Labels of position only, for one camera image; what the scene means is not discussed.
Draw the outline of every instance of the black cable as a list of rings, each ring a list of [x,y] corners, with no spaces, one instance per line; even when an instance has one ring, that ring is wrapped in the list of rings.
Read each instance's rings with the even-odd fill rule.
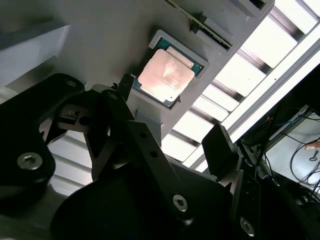
[[[283,132],[280,132],[280,134],[283,134],[283,135],[285,135],[285,136],[287,136],[287,137],[291,138],[292,140],[295,140],[296,142],[298,142],[298,143],[300,143],[300,144],[307,144],[307,143],[302,142],[302,141],[299,141],[299,140],[295,139],[294,137],[289,136],[288,134],[285,134],[285,133],[283,133]]]
[[[315,193],[318,185],[320,184],[320,178],[319,178],[319,181],[316,183],[316,185],[314,186],[313,190],[312,190],[312,193],[311,193],[311,196],[314,195],[315,197],[317,196],[317,194]]]
[[[307,116],[303,116],[303,118],[304,118],[304,119],[314,120],[314,121],[316,121],[316,122],[320,123],[320,118],[315,119],[315,118],[311,118],[311,117],[307,117]]]
[[[308,188],[302,188],[302,189],[308,191],[310,194],[312,193],[312,190],[310,190]],[[314,199],[320,203],[320,198],[318,196],[314,195]]]
[[[269,159],[268,159],[268,157],[267,157],[266,151],[264,151],[264,158],[265,158],[265,161],[269,164],[271,176],[274,177],[275,175],[274,175],[274,172],[272,171],[271,164],[270,164],[270,161],[269,161]]]

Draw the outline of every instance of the hole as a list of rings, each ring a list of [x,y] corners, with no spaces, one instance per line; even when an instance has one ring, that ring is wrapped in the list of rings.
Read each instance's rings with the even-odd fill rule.
[[[184,203],[184,201],[182,199],[177,199],[176,203],[181,207],[183,207],[185,205],[185,203]]]
[[[25,156],[25,157],[23,158],[23,161],[24,161],[25,163],[27,163],[27,164],[30,164],[30,165],[36,163],[36,159],[35,159],[33,156],[31,156],[31,155]]]
[[[158,157],[158,153],[156,151],[151,151],[150,152],[150,156],[153,158],[157,158]]]
[[[82,125],[82,126],[88,126],[91,124],[91,117],[89,116],[82,116],[80,117],[79,119],[79,123]]]
[[[244,229],[246,232],[250,232],[250,231],[251,231],[251,228],[250,228],[249,224],[246,223],[246,222],[243,224],[243,229]]]
[[[253,5],[255,5],[258,9],[262,9],[264,7],[264,5],[266,4],[264,1],[262,0],[250,0],[251,3],[253,3]]]
[[[143,139],[146,139],[146,138],[147,138],[147,134],[144,133],[144,132],[141,132],[141,133],[140,133],[140,137],[142,137]]]

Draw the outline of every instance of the silver screw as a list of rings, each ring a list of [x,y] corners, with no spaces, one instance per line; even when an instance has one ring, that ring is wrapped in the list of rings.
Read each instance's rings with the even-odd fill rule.
[[[175,207],[181,211],[181,212],[185,212],[187,211],[188,209],[188,203],[187,203],[187,200],[179,195],[179,194],[176,194],[173,196],[173,204],[175,205]]]
[[[272,182],[277,185],[278,187],[280,187],[280,183],[277,181],[277,179],[275,179],[274,177],[272,178]]]
[[[241,225],[241,228],[245,231],[246,234],[248,234],[249,237],[255,236],[254,228],[252,227],[250,222],[245,220],[243,217],[240,217],[240,225]]]
[[[24,170],[36,170],[42,165],[42,157],[35,152],[26,152],[20,155],[16,161],[18,166]]]
[[[71,81],[71,80],[66,81],[66,84],[68,84],[71,87],[76,87],[77,86],[77,84],[74,81]]]
[[[110,96],[110,98],[112,98],[112,99],[118,100],[117,95],[115,95],[115,94],[113,94],[113,93],[111,93],[111,92],[109,92],[109,96]]]

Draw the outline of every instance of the slot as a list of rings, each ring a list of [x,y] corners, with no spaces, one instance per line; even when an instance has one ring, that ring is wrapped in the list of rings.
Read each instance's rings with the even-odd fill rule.
[[[232,44],[229,43],[227,40],[225,40],[222,36],[220,36],[218,33],[214,32],[212,29],[210,29],[208,26],[200,22],[198,19],[196,19],[193,15],[191,15],[189,12],[187,12],[184,8],[179,6],[177,3],[175,3],[172,0],[165,0],[168,4],[170,4],[172,7],[177,9],[178,11],[182,12],[184,15],[188,17],[193,22],[193,25],[195,27],[193,29],[197,29],[198,32],[201,31],[205,35],[207,35],[210,39],[215,41],[217,44],[219,44],[221,47],[223,47],[225,50],[229,50],[232,47]]]
[[[266,4],[264,1],[262,0],[249,0],[253,5],[255,5],[258,9],[262,9],[264,7],[264,5]]]

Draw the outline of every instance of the processor chip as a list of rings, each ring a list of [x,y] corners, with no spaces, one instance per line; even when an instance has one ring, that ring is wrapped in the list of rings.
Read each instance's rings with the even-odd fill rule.
[[[169,52],[158,49],[138,77],[140,89],[163,103],[174,101],[195,76],[193,63],[174,49]]]

